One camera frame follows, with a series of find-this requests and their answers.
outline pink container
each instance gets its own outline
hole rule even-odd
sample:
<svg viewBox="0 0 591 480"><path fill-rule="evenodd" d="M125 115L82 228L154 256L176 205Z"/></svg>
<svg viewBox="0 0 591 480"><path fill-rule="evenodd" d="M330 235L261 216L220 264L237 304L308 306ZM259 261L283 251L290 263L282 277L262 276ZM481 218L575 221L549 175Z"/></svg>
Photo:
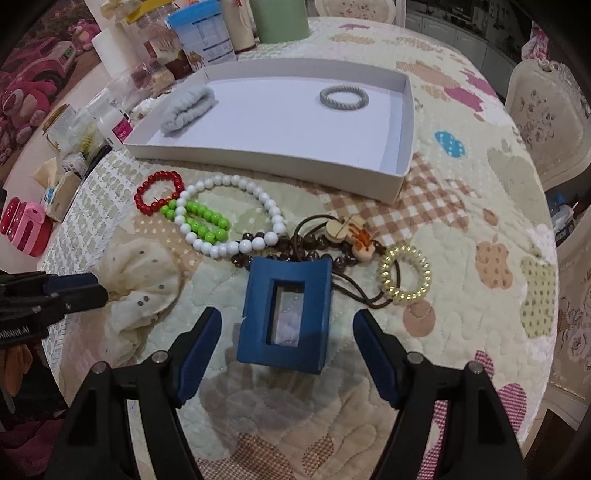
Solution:
<svg viewBox="0 0 591 480"><path fill-rule="evenodd" d="M38 257L45 250L53 223L38 203L21 202L14 197L0 220L0 233L18 250Z"/></svg>

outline bottle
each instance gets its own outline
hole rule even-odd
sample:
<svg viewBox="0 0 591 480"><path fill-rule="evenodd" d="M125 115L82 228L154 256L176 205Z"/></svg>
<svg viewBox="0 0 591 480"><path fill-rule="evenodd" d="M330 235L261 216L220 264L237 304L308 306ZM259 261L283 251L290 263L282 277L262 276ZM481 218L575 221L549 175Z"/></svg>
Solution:
<svg viewBox="0 0 591 480"><path fill-rule="evenodd" d="M96 127L113 150L121 150L123 142L133 131L129 117L103 90L87 105L89 113L96 120Z"/></svg>

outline red bead bracelet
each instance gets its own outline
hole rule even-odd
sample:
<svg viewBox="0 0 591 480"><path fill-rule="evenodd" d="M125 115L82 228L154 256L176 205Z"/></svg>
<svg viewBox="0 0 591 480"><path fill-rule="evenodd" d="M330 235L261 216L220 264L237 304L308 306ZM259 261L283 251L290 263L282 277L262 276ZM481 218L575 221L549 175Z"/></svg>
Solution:
<svg viewBox="0 0 591 480"><path fill-rule="evenodd" d="M156 183L160 180L172 180L174 183L174 193L168 199L160 199L152 202L150 205L146 205L144 203L144 199L142 198L146 190L150 188L153 183ZM148 177L148 179L143 182L142 185L138 187L137 192L134 195L135 204L140 212L144 215L151 216L153 213L160 210L164 205L168 205L170 200L177 200L181 192L184 190L184 183L181 175L179 175L175 171L165 171L160 170Z"/></svg>

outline gray hair tie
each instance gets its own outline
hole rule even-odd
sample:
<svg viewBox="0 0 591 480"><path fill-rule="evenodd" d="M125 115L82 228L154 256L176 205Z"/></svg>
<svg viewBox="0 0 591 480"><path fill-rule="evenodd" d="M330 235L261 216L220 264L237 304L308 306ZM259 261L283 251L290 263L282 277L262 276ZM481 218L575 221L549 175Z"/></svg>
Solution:
<svg viewBox="0 0 591 480"><path fill-rule="evenodd" d="M354 93L359 96L359 100L355 103L344 103L329 98L329 95L337 92ZM335 110L359 110L369 103L369 95L365 90L359 87L354 87L352 85L336 85L333 87L327 87L320 92L320 102L328 108L333 108Z"/></svg>

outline jar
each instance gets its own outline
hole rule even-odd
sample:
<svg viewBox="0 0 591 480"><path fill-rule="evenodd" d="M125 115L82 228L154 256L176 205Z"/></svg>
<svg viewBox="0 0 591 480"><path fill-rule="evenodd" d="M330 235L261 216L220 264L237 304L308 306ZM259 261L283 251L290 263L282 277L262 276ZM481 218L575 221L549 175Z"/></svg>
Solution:
<svg viewBox="0 0 591 480"><path fill-rule="evenodd" d="M236 60L217 0L185 7L171 15L168 23L178 34L193 70Z"/></svg>
<svg viewBox="0 0 591 480"><path fill-rule="evenodd" d="M168 18L177 11L172 0L145 0L125 18L135 24L150 57L161 60L176 80L193 72L177 34L168 27Z"/></svg>

